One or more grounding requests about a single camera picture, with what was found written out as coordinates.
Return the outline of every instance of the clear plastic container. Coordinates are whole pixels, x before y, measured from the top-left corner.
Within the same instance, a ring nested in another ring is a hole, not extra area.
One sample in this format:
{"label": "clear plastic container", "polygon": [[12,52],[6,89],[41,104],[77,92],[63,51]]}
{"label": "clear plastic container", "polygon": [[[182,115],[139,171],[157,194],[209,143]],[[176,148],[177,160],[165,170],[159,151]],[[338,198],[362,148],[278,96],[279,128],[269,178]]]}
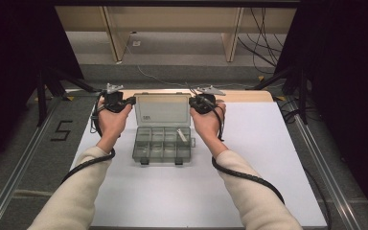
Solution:
{"label": "clear plastic container", "polygon": [[190,94],[135,94],[138,124],[133,159],[142,165],[191,160]]}

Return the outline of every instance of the white tabletop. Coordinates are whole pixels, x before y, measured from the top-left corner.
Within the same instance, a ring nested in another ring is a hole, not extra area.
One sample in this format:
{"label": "white tabletop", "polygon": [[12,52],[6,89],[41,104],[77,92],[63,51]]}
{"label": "white tabletop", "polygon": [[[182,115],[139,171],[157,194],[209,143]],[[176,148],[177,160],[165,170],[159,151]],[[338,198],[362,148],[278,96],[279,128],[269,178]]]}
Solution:
{"label": "white tabletop", "polygon": [[[242,227],[238,210],[211,165],[211,154],[193,127],[192,159],[180,167],[135,163],[136,128],[132,110],[96,199],[92,226]],[[98,133],[90,133],[88,121],[76,158],[99,139]],[[276,103],[227,103],[223,139],[280,191],[303,227],[326,226]]]}

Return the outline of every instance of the container lid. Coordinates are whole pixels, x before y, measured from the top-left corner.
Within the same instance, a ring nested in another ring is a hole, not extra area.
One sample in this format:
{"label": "container lid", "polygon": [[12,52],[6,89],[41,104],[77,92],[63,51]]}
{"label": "container lid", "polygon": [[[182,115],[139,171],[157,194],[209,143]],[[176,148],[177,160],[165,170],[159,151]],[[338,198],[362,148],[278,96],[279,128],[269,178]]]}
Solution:
{"label": "container lid", "polygon": [[139,127],[189,127],[189,93],[142,93],[136,97],[136,121]]}

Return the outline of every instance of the beige sleeve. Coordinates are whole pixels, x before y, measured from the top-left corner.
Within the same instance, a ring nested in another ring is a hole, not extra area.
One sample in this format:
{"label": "beige sleeve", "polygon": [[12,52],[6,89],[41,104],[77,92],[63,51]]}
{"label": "beige sleeve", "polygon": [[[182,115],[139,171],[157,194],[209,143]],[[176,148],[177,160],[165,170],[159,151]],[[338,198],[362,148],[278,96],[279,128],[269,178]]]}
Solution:
{"label": "beige sleeve", "polygon": [[[241,173],[259,174],[237,153],[226,150],[217,159],[224,168]],[[302,229],[282,201],[266,186],[219,172],[226,189],[241,215],[241,222],[251,229]]]}
{"label": "beige sleeve", "polygon": [[[98,147],[82,153],[82,162],[106,155]],[[88,229],[95,213],[94,201],[110,161],[88,166],[69,177],[44,205],[29,229]]]}

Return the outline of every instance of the gray floor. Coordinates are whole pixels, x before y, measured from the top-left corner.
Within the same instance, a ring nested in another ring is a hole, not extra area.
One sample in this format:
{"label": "gray floor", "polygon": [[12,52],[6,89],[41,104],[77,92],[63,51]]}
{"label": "gray floor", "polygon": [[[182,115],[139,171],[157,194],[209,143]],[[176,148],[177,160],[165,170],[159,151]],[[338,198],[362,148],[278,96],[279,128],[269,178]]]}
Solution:
{"label": "gray floor", "polygon": [[[85,81],[95,87],[104,88],[107,82],[123,84],[125,88],[183,88],[190,85],[214,85],[220,88],[244,89],[259,83],[259,77],[269,78],[259,70],[274,70],[258,57],[253,57],[241,44],[238,44],[233,62],[226,62],[220,34],[132,34],[128,50],[122,63],[116,64],[109,49],[106,34],[103,33],[68,33],[72,42]],[[280,40],[285,35],[278,35]],[[281,45],[272,35],[268,35],[270,46],[281,50]],[[253,43],[245,34],[241,40],[252,47]],[[140,41],[140,46],[132,46],[133,41]],[[258,48],[258,53],[270,58],[266,48]],[[67,82],[66,88],[76,88]],[[273,96],[284,96],[282,82],[270,85],[266,90]],[[25,229],[35,215],[58,187],[62,177],[68,172],[72,159],[95,102],[95,96],[82,91],[72,92],[71,101],[61,101],[56,108],[51,122],[47,125],[44,136],[36,148],[34,157],[25,171],[16,191],[11,197],[6,212],[0,220],[0,229]],[[11,139],[0,153],[0,191],[11,177],[12,171],[35,132],[38,107],[35,94],[27,103],[28,109],[19,118],[16,128],[11,132]],[[368,229],[368,201],[352,177],[347,166],[340,160],[337,146],[332,135],[309,100],[309,127],[315,142],[321,149],[341,193],[352,207],[361,229]],[[284,110],[290,110],[286,104]],[[72,121],[61,127],[71,130],[66,141],[53,142],[64,133],[56,133],[59,121]],[[313,175],[319,188],[310,179],[312,189],[320,207],[325,213],[324,202],[329,204],[332,229],[350,229],[335,206],[333,197],[324,183],[310,149],[304,140],[296,122],[287,124],[287,128],[303,166]],[[325,196],[321,198],[318,191]]]}

